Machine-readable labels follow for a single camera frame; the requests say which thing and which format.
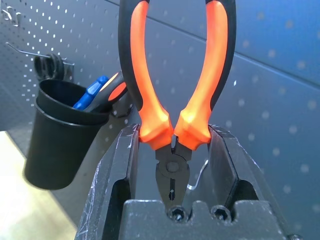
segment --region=floor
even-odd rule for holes
[[[0,132],[0,240],[73,240],[76,227],[52,194],[24,180],[24,162]]]

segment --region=wire hook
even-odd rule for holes
[[[37,53],[32,53],[32,52],[28,52],[28,51],[22,51],[22,50],[19,50],[17,49],[16,47],[14,47],[12,44],[10,44],[9,42],[5,42],[10,48],[12,48],[13,50],[17,51],[18,53],[21,53],[21,54],[28,54],[28,55],[32,55],[32,56],[38,56],[38,57],[42,57],[42,58],[50,58],[50,56],[47,56],[47,55],[42,55],[42,54],[37,54]],[[69,65],[69,66],[72,66],[74,67],[75,64],[74,63],[68,63],[68,62],[63,62],[63,64],[65,65]]]

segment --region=blue screwdriver handle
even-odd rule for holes
[[[109,78],[107,76],[98,77],[98,79],[85,90],[85,94],[73,105],[73,107],[78,110],[87,108],[108,80]]]

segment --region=screw head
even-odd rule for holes
[[[169,209],[167,216],[175,223],[183,224],[188,221],[188,215],[185,209],[181,206],[174,206]]]

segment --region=metal hook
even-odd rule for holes
[[[47,58],[47,59],[50,58],[47,55],[42,55],[42,54],[37,54],[37,53],[32,53],[32,52],[19,50],[19,49],[15,48],[13,45],[11,45],[9,42],[6,42],[5,44],[7,44],[10,48],[12,48],[13,50],[15,50],[15,51],[17,51],[18,53],[21,53],[21,54],[28,54],[28,55],[38,56],[38,57],[42,57],[42,58]],[[65,61],[63,62],[63,64],[69,65],[69,66],[72,66],[72,67],[75,66],[74,63],[68,63],[68,62],[65,62]]]
[[[3,18],[4,20],[10,20],[10,22],[12,22],[12,16],[8,11],[2,9],[1,14],[6,14],[6,17]]]
[[[198,179],[196,180],[195,185],[194,185],[194,186],[189,185],[189,184],[187,185],[187,188],[188,188],[189,190],[195,190],[195,189],[197,188],[198,183],[199,183],[199,180],[200,180],[200,178],[201,178],[201,175],[202,175],[202,173],[204,172],[205,168],[207,167],[208,163],[209,163],[209,160],[207,159],[207,160],[204,162],[204,165],[202,166],[202,168],[201,168],[201,170],[200,170],[200,173],[199,173]]]

